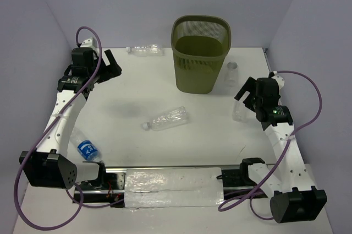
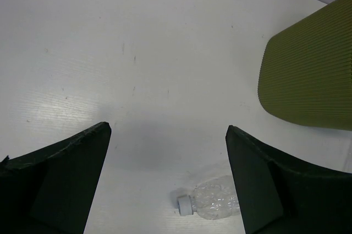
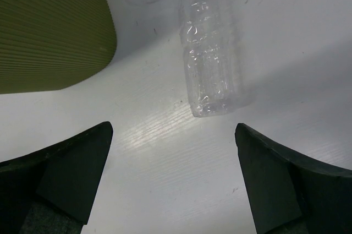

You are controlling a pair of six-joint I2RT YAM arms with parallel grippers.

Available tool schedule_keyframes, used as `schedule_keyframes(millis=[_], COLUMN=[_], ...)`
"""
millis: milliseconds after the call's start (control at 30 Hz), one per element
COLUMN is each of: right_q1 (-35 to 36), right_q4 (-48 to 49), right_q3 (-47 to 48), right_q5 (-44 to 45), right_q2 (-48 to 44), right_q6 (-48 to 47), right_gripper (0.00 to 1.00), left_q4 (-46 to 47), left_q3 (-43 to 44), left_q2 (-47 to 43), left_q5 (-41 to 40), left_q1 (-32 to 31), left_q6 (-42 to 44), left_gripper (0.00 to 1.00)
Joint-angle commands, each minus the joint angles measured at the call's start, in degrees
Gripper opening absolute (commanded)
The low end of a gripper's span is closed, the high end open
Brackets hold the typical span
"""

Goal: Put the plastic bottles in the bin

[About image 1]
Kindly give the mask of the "clear bottle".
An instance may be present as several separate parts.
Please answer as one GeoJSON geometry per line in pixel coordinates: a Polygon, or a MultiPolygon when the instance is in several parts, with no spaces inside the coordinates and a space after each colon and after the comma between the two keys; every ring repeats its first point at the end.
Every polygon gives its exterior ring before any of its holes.
{"type": "Polygon", "coordinates": [[[232,119],[237,122],[246,122],[248,110],[243,102],[234,100],[232,119]]]}
{"type": "Polygon", "coordinates": [[[224,83],[228,86],[236,86],[238,83],[238,65],[236,62],[227,63],[224,83]]]}
{"type": "Polygon", "coordinates": [[[129,46],[125,48],[129,55],[149,57],[149,56],[163,56],[164,51],[160,45],[151,44],[143,46],[129,46]]]}

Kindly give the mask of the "blue label plastic bottle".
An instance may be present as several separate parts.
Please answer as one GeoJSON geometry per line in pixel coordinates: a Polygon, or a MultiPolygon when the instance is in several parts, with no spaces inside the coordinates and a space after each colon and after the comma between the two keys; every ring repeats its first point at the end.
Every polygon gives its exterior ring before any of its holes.
{"type": "Polygon", "coordinates": [[[94,143],[77,127],[74,127],[70,136],[70,142],[77,152],[89,162],[100,162],[101,154],[94,143]]]}

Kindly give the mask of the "clear bottle table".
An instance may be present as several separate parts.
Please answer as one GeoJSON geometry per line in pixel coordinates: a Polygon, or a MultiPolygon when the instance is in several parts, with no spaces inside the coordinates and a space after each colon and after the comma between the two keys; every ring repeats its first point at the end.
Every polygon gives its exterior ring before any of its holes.
{"type": "Polygon", "coordinates": [[[177,107],[153,116],[148,121],[141,124],[145,131],[162,131],[187,124],[189,113],[184,106],[177,107]]]}

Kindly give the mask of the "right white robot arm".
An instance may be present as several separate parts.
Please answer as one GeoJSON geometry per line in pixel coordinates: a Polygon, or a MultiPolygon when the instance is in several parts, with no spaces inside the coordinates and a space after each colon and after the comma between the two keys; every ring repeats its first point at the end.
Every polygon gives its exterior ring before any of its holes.
{"type": "Polygon", "coordinates": [[[244,159],[239,179],[245,185],[255,182],[255,189],[265,193],[275,222],[313,221],[326,204],[327,196],[308,174],[295,137],[313,121],[294,126],[288,107],[279,103],[283,85],[279,73],[270,72],[264,78],[249,77],[235,96],[255,113],[277,159],[272,168],[258,158],[244,159]]]}

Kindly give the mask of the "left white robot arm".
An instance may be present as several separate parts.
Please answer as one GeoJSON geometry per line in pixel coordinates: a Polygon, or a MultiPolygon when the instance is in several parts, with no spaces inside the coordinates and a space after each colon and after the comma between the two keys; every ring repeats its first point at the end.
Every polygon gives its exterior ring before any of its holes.
{"type": "Polygon", "coordinates": [[[88,182],[101,189],[107,184],[106,168],[101,161],[73,163],[67,158],[75,122],[95,84],[122,73],[111,50],[104,52],[109,64],[98,59],[100,53],[94,37],[72,50],[72,63],[58,81],[56,105],[47,123],[49,132],[33,153],[23,151],[19,158],[33,187],[71,189],[76,183],[88,182]]]}

